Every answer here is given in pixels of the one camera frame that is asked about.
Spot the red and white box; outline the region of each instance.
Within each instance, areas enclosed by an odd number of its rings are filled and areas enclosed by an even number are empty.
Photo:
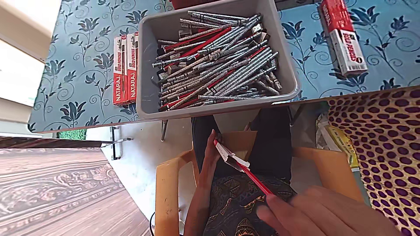
[[[324,15],[342,74],[367,71],[368,66],[344,1],[323,0],[320,10]]]
[[[113,104],[125,105],[128,103],[127,94],[127,63],[126,63],[127,36],[114,38],[114,86]]]
[[[136,102],[137,98],[137,67],[139,54],[139,33],[127,35],[127,92],[128,101]]]

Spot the patterned shirt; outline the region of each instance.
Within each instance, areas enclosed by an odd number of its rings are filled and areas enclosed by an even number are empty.
[[[289,201],[296,192],[285,180],[256,175],[275,195]],[[276,231],[260,220],[257,207],[267,205],[265,194],[245,174],[213,180],[210,217],[204,236],[275,236]]]

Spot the purple polka dot fabric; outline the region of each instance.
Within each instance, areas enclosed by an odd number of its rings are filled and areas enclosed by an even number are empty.
[[[353,142],[372,208],[402,235],[420,236],[420,89],[329,103],[330,124]]]

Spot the metal stand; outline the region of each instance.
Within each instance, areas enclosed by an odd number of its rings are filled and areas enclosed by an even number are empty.
[[[166,127],[168,126],[168,120],[162,121],[162,136],[160,137],[160,140],[163,142],[165,141],[165,134],[166,134]]]
[[[125,141],[131,141],[133,140],[133,138],[123,138],[123,139],[119,139],[119,140],[115,140],[115,133],[114,130],[118,129],[118,127],[116,126],[111,126],[111,137],[112,137],[112,141],[102,141],[102,143],[106,143],[108,145],[112,145],[112,157],[111,160],[119,160],[121,158],[121,156],[116,155],[115,153],[115,144],[117,143],[121,143],[121,142],[125,142]]]
[[[305,108],[306,103],[302,103],[299,105],[299,108],[297,109],[296,113],[292,115],[290,107],[287,106],[287,111],[289,112],[289,118],[290,118],[290,127],[294,125],[294,123],[299,118],[300,114],[302,113],[303,109]]]

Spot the table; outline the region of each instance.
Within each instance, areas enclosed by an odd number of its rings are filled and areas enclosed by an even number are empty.
[[[287,0],[284,5],[293,8],[278,14],[283,27],[290,26],[285,34],[302,84],[289,102],[420,84],[418,1],[345,1],[368,72],[345,77],[334,69],[319,4]],[[143,17],[172,9],[168,0],[63,0],[28,129],[56,132],[145,121],[134,104],[112,105],[112,40],[137,31]]]

